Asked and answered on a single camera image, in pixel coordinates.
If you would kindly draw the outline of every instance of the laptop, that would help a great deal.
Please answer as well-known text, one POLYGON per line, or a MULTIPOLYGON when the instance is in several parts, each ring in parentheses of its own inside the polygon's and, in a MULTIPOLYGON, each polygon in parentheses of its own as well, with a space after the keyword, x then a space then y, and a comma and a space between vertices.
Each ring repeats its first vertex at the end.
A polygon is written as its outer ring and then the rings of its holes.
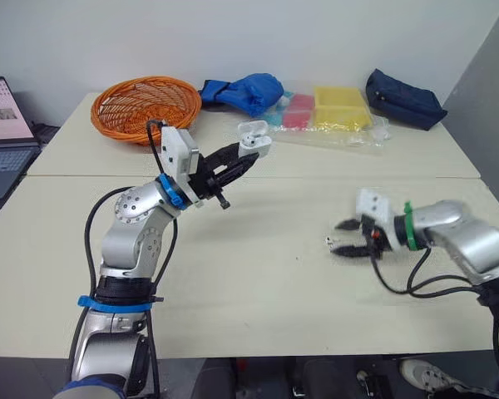
POLYGON ((11 193, 38 152, 37 139, 0 76, 0 200, 11 193))

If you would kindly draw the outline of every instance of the shoe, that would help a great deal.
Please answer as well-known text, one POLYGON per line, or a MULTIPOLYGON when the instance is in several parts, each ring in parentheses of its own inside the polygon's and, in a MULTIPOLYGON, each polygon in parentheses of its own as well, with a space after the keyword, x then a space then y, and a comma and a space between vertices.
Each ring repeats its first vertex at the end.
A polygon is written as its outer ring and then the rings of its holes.
POLYGON ((423 360, 403 360, 399 365, 399 371, 409 384, 427 392, 440 391, 452 386, 466 386, 463 382, 447 375, 438 367, 423 360))

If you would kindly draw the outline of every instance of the white wall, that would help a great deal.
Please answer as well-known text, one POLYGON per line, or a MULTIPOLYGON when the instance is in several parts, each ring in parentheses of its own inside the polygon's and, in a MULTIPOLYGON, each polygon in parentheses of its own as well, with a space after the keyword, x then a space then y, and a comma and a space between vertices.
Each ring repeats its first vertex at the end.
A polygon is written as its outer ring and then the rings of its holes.
POLYGON ((444 102, 498 16, 499 0, 0 0, 0 75, 51 123, 144 75, 363 87, 378 67, 444 102))

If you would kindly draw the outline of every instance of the laptop screen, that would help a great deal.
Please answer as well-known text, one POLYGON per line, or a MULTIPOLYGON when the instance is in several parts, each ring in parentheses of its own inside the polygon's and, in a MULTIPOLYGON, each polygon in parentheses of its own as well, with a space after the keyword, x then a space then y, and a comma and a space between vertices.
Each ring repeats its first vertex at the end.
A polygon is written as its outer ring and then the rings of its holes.
POLYGON ((3 77, 0 77, 0 143, 35 141, 3 77))

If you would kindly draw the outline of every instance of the orange wicker basket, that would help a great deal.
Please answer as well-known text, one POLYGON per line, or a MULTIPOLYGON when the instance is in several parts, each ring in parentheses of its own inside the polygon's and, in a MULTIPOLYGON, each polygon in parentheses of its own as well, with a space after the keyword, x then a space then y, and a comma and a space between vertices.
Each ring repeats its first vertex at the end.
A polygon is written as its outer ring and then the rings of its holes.
MULTIPOLYGON (((198 116, 200 94, 184 81, 168 76, 146 76, 123 81, 101 93, 91 108, 92 124, 107 137, 149 145, 146 122, 164 120, 186 128, 198 116)), ((161 133, 155 129, 156 143, 161 133)))

